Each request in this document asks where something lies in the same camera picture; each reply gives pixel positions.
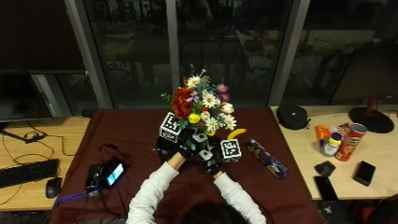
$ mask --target phone screen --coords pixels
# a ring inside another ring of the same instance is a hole
[[[120,177],[120,175],[122,174],[122,172],[124,172],[124,166],[120,163],[117,165],[117,167],[114,168],[112,174],[109,175],[108,179],[106,179],[109,187],[113,185],[114,181],[117,180],[117,178]]]
[[[373,180],[374,171],[375,167],[367,162],[361,161],[353,179],[365,186],[369,186]]]
[[[338,197],[331,185],[331,181],[326,176],[314,176],[314,184],[318,187],[319,194],[323,201],[338,201]]]

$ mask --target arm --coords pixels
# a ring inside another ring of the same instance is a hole
[[[266,223],[258,205],[241,185],[222,171],[213,175],[213,178],[226,203],[238,210],[250,223]]]
[[[154,223],[153,213],[162,198],[162,193],[169,187],[172,179],[178,175],[178,169],[185,162],[180,153],[165,162],[142,182],[132,202],[129,204],[126,224]]]

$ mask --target table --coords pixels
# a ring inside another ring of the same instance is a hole
[[[84,138],[88,121],[89,119],[83,117],[43,119],[40,121],[32,121],[31,125],[48,135],[57,135],[65,138],[65,154],[69,155],[76,153]],[[17,122],[9,125],[7,131],[19,136],[24,136],[25,133],[33,130],[25,122]],[[25,144],[21,140],[3,135],[0,135],[0,141],[3,142],[0,143],[0,168],[15,164],[9,158],[9,154],[13,158],[28,153],[40,154],[47,157],[51,155],[51,149],[40,143]],[[63,153],[63,139],[60,137],[48,136],[41,142],[55,149],[52,158],[60,159],[60,177],[65,179],[65,173],[73,157],[65,156]],[[29,162],[43,160],[43,157],[27,156],[19,161]],[[45,197],[47,182],[48,178],[37,182],[28,182],[23,185],[0,189],[0,203],[5,202],[16,193],[12,199],[0,205],[0,211],[51,210],[55,199]]]
[[[323,124],[327,127],[338,126],[347,121],[349,111],[353,106],[302,106],[311,119],[311,127],[307,130],[293,131],[281,126],[290,151],[310,189],[313,199],[319,199],[319,193],[313,182],[313,177],[318,175],[314,166],[323,161],[330,161],[335,170],[330,176],[331,184],[337,196],[341,200],[383,199],[398,193],[398,118],[395,113],[390,115],[395,123],[395,129],[391,133],[366,133],[363,139],[353,152],[349,161],[339,161],[335,158],[327,158],[319,153],[319,144],[315,139],[314,126]],[[383,105],[378,110],[387,113],[389,110],[397,110],[398,105]],[[375,173],[369,187],[357,183],[353,179],[353,173],[357,163],[366,161],[375,166]]]
[[[160,134],[161,121],[168,110],[97,110],[88,126],[77,155],[67,172],[67,181],[60,197],[85,191],[88,167],[101,163],[100,148],[113,144],[128,157],[126,171],[117,185],[104,190],[102,197],[80,198],[53,206],[51,223],[83,219],[125,217],[130,199],[142,181],[160,168],[161,160],[153,149]],[[270,109],[240,109],[236,111],[237,125],[249,132],[238,137],[242,156],[224,168],[254,198],[268,217],[268,224],[325,223],[311,201],[293,154],[274,120]],[[228,132],[218,132],[225,139]],[[289,176],[278,180],[264,164],[252,155],[245,143],[250,138],[265,146],[289,169]],[[180,169],[164,194],[154,214],[158,224],[170,223],[180,214],[204,200],[217,203],[221,198],[213,178],[202,171],[200,164],[190,160]]]

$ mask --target dark red tablecloth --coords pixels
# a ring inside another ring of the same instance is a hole
[[[104,190],[102,197],[81,198],[53,206],[51,223],[80,222],[83,219],[125,216],[130,199],[142,181],[161,166],[154,151],[161,121],[168,110],[99,110],[88,124],[85,137],[67,172],[61,195],[85,191],[88,167],[112,155],[101,153],[102,144],[113,144],[128,155],[128,169],[117,186]],[[225,171],[241,184],[260,205],[268,223],[326,223],[311,201],[294,157],[270,109],[238,109],[237,127],[248,133],[238,136],[242,156],[226,163]],[[218,131],[225,138],[228,131]],[[249,138],[266,147],[289,169],[286,179],[278,180],[246,149]],[[224,202],[213,177],[194,161],[188,161],[165,192],[154,217],[158,224],[172,223],[190,205],[210,200]]]

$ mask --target keyboard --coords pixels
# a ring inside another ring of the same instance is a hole
[[[60,160],[36,161],[0,169],[0,188],[55,177],[59,174]]]

